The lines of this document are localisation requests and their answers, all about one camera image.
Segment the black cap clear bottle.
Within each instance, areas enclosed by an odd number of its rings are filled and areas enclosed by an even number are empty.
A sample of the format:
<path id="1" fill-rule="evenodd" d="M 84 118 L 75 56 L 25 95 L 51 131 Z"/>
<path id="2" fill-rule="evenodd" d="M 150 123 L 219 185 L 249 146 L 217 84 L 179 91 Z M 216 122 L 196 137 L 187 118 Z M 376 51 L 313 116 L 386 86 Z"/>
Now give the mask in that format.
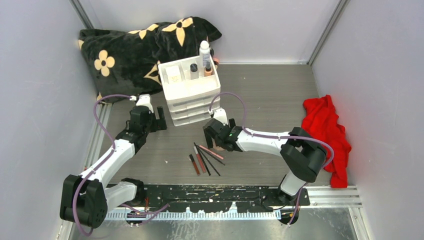
<path id="1" fill-rule="evenodd" d="M 190 79 L 191 80 L 195 80 L 199 78 L 199 68 L 198 65 L 196 63 L 192 63 L 189 66 L 189 70 L 190 70 Z"/>

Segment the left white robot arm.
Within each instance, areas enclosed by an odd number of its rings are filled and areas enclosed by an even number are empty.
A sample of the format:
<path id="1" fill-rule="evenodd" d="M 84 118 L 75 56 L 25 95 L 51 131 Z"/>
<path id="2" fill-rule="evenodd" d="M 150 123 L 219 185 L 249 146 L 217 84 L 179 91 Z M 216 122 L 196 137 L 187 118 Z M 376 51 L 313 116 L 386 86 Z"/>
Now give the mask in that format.
<path id="1" fill-rule="evenodd" d="M 149 133 L 167 129 L 164 109 L 154 111 L 150 105 L 135 106 L 129 112 L 126 127 L 106 152 L 90 168 L 79 175 L 70 174 L 63 181 L 59 216 L 62 220 L 98 228 L 107 213 L 122 204 L 141 206 L 146 200 L 144 183 L 123 178 L 109 187 L 117 171 L 136 155 L 146 143 Z"/>

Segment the small cream box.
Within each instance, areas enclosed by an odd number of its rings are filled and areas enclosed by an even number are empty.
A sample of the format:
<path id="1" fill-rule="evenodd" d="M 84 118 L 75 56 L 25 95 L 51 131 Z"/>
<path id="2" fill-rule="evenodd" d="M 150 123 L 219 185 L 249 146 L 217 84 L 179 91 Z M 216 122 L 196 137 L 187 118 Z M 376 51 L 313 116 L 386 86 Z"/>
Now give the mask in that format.
<path id="1" fill-rule="evenodd" d="M 183 81 L 182 73 L 178 65 L 172 65 L 165 68 L 168 84 L 177 84 Z"/>

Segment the white spray bottle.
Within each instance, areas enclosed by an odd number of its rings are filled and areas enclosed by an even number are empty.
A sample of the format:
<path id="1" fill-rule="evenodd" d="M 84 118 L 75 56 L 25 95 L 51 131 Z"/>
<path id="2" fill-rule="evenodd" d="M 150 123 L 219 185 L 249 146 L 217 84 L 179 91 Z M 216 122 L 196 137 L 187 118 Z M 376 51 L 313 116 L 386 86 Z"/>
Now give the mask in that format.
<path id="1" fill-rule="evenodd" d="M 211 48 L 207 40 L 203 40 L 199 45 L 199 56 L 201 58 L 202 66 L 206 67 L 210 62 Z"/>

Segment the beige foundation bottle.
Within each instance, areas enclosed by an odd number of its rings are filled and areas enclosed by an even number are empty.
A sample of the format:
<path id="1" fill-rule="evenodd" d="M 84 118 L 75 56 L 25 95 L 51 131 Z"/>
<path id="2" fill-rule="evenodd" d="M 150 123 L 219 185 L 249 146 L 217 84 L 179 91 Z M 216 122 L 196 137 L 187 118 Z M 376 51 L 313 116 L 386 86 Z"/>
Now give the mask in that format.
<path id="1" fill-rule="evenodd" d="M 213 73 L 213 68 L 212 68 L 211 62 L 207 61 L 204 67 L 204 76 L 205 77 L 211 76 L 212 73 Z"/>

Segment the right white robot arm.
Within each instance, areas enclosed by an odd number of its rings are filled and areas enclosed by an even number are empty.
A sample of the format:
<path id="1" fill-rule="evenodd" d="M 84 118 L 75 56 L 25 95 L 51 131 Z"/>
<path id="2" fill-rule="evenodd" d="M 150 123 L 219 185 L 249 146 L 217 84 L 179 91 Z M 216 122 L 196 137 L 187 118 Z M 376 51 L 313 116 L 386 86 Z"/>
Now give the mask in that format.
<path id="1" fill-rule="evenodd" d="M 312 138 L 303 128 L 289 132 L 257 132 L 236 126 L 234 120 L 224 124 L 217 119 L 203 126 L 208 148 L 218 146 L 228 152 L 260 152 L 282 157 L 289 168 L 278 189 L 277 199 L 291 205 L 307 183 L 313 183 L 327 160 L 323 143 Z"/>

